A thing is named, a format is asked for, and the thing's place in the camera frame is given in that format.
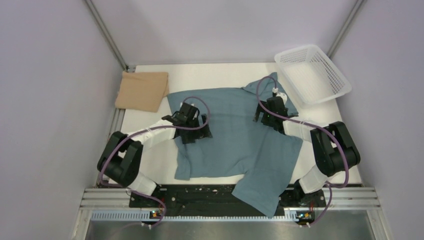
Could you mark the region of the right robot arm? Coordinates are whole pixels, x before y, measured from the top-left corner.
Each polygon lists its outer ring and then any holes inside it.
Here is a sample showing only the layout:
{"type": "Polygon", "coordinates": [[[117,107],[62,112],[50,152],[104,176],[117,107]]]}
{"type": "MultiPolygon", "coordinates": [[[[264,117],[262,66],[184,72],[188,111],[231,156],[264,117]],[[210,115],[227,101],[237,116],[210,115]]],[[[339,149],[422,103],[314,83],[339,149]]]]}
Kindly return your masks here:
{"type": "Polygon", "coordinates": [[[360,163],[359,151],[347,129],[336,121],[324,126],[290,115],[280,95],[258,102],[254,122],[291,137],[312,144],[315,164],[294,183],[293,200],[299,206],[307,206],[314,194],[324,186],[344,188],[349,183],[349,170],[360,163]]]}

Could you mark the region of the blue-grey t-shirt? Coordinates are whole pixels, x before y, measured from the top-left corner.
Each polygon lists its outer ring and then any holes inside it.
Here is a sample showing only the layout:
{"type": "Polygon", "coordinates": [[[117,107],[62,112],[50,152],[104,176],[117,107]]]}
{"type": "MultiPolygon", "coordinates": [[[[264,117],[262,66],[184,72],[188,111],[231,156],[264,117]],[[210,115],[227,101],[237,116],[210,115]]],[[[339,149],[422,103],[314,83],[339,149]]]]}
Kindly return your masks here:
{"type": "Polygon", "coordinates": [[[279,197],[289,185],[303,141],[254,122],[259,101],[283,91],[278,74],[244,87],[186,90],[167,97],[172,112],[182,102],[195,104],[202,114],[210,113],[212,136],[183,144],[178,149],[177,180],[242,175],[232,194],[265,216],[275,215],[279,197]]]}

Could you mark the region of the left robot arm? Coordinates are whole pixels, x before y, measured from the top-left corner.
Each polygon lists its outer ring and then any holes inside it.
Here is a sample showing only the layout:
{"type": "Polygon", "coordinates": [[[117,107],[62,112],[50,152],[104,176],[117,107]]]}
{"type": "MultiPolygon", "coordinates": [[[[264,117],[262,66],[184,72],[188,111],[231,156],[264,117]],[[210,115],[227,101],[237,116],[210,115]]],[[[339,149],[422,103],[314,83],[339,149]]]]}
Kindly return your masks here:
{"type": "Polygon", "coordinates": [[[182,102],[180,109],[163,116],[147,128],[133,133],[115,131],[111,134],[97,163],[101,176],[107,176],[119,187],[130,190],[149,207],[157,204],[165,207],[160,200],[159,185],[144,175],[141,170],[142,154],[145,150],[168,140],[180,138],[183,144],[211,138],[209,128],[210,108],[202,114],[194,104],[182,102]]]}

